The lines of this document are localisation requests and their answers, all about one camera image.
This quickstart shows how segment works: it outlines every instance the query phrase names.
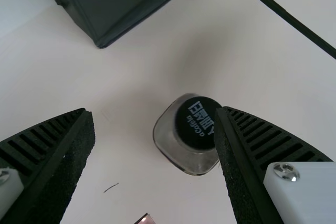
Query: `glass jar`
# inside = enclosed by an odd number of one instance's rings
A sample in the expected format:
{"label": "glass jar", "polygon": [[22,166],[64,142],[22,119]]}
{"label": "glass jar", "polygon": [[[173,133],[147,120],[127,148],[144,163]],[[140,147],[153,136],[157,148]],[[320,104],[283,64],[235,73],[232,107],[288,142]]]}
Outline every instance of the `glass jar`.
{"label": "glass jar", "polygon": [[214,117],[222,106],[195,93],[175,100],[160,116],[153,138],[161,153],[190,175],[208,173],[217,163]]}

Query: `black foam pad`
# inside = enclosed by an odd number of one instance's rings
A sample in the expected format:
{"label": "black foam pad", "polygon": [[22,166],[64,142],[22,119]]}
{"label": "black foam pad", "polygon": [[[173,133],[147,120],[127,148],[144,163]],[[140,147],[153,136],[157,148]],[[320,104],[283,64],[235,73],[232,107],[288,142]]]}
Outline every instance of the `black foam pad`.
{"label": "black foam pad", "polygon": [[283,223],[263,185],[270,163],[332,161],[284,129],[229,107],[217,110],[214,141],[238,223]]}
{"label": "black foam pad", "polygon": [[0,168],[18,170],[25,187],[0,223],[60,223],[94,142],[92,114],[85,109],[0,142]]}

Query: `black jar lid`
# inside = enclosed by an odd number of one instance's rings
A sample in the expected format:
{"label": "black jar lid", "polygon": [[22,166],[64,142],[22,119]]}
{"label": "black jar lid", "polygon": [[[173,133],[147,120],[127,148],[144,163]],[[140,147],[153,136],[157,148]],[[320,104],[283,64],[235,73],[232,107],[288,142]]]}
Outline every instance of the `black jar lid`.
{"label": "black jar lid", "polygon": [[215,113],[222,106],[208,97],[185,101],[175,115],[175,129],[181,141],[200,151],[215,148]]}

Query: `metal screw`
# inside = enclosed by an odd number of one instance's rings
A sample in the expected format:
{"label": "metal screw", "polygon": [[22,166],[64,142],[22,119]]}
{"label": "metal screw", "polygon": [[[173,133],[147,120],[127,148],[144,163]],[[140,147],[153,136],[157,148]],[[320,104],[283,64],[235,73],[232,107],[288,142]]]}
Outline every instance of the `metal screw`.
{"label": "metal screw", "polygon": [[9,171],[0,169],[0,186],[6,183],[9,179]]}
{"label": "metal screw", "polygon": [[273,170],[276,175],[284,180],[296,182],[300,178],[299,171],[291,164],[285,162],[274,164]]}

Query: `black cable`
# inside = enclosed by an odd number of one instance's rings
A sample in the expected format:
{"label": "black cable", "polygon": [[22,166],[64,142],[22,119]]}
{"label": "black cable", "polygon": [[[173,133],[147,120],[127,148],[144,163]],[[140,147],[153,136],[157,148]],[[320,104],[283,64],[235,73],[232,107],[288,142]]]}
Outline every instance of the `black cable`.
{"label": "black cable", "polygon": [[329,43],[327,43],[324,39],[310,30],[303,23],[294,18],[291,14],[289,14],[285,9],[283,9],[279,4],[277,4],[274,0],[260,0],[262,1],[268,8],[273,10],[276,14],[278,14],[281,18],[283,18],[287,23],[289,23],[292,27],[298,30],[300,33],[305,35],[308,39],[310,39],[313,43],[315,43],[318,47],[328,53],[332,58],[336,59],[336,49],[332,47]]}

